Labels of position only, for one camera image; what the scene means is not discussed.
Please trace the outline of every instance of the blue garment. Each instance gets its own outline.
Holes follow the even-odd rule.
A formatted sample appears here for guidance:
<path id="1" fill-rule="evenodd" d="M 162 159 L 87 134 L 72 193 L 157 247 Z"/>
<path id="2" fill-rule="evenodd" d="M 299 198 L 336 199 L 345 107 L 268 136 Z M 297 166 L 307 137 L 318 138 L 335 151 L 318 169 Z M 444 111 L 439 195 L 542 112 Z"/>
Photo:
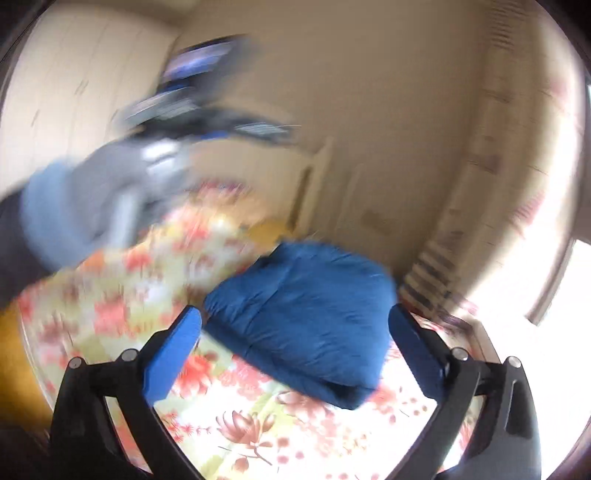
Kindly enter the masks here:
<path id="1" fill-rule="evenodd" d="M 331 245 L 283 243 L 206 297 L 204 329 L 279 382 L 353 409 L 378 386 L 395 302 L 380 265 Z"/>

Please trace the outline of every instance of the blue gripper pad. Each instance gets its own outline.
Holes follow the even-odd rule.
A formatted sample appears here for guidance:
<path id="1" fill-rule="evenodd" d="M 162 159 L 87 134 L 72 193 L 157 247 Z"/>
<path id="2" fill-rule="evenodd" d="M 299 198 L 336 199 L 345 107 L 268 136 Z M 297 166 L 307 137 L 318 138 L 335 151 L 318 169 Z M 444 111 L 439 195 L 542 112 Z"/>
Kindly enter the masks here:
<path id="1" fill-rule="evenodd" d="M 390 335 L 402 353 L 423 395 L 443 401 L 446 376 L 445 354 L 449 351 L 437 333 L 425 330 L 402 305 L 388 316 Z"/>
<path id="2" fill-rule="evenodd" d="M 168 395 L 174 381 L 199 335 L 201 334 L 201 314 L 195 307 L 187 307 L 181 312 L 180 320 L 156 352 L 144 371 L 144 398 L 150 406 Z"/>

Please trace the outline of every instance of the bed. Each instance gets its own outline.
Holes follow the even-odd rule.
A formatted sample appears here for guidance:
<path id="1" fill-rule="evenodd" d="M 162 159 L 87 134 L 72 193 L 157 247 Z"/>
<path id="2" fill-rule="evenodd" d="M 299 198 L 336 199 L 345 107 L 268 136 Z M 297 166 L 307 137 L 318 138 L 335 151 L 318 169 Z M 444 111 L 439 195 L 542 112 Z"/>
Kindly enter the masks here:
<path id="1" fill-rule="evenodd" d="M 310 233 L 331 152 L 330 141 L 309 154 L 223 140 L 198 144 L 195 162 L 204 177 L 249 184 L 271 209 L 271 218 L 263 223 L 302 237 Z M 215 208 L 188 200 L 133 249 L 98 252 L 76 270 L 62 271 L 23 292 L 18 308 L 25 350 L 50 406 L 69 358 L 104 362 L 126 348 L 141 348 L 184 305 L 200 306 L 205 294 L 265 253 L 266 241 L 251 235 L 260 225 L 229 228 L 223 220 Z M 460 330 L 418 321 L 450 346 L 470 349 Z M 109 408 L 129 460 L 147 469 L 116 402 L 109 400 Z M 350 411 L 290 390 L 207 333 L 168 397 L 155 405 L 182 451 L 212 480 L 383 478 L 435 408 L 394 343 L 380 387 Z M 443 468 L 459 461 L 479 409 L 475 400 Z"/>

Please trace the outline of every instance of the light blue cuff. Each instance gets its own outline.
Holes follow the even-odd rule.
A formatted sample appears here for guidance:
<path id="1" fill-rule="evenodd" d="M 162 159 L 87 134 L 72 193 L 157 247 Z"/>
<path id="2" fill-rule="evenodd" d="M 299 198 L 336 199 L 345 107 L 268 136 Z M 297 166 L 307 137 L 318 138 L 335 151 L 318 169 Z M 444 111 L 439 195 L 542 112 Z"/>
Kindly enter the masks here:
<path id="1" fill-rule="evenodd" d="M 49 270 L 75 267 L 95 250 L 77 224 L 68 196 L 70 168 L 52 163 L 36 172 L 21 195 L 20 218 L 29 249 Z"/>

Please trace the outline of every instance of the patterned curtain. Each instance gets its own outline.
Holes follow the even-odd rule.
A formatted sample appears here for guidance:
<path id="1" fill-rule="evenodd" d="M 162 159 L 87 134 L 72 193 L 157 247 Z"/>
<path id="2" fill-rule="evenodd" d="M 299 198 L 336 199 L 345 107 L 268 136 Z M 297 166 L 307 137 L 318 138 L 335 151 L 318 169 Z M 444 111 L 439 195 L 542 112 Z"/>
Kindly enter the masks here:
<path id="1" fill-rule="evenodd" d="M 484 310 L 527 315 L 576 207 L 586 101 L 580 59 L 534 0 L 493 0 L 490 18 L 466 164 L 400 288 L 401 300 L 432 320 L 470 322 Z"/>

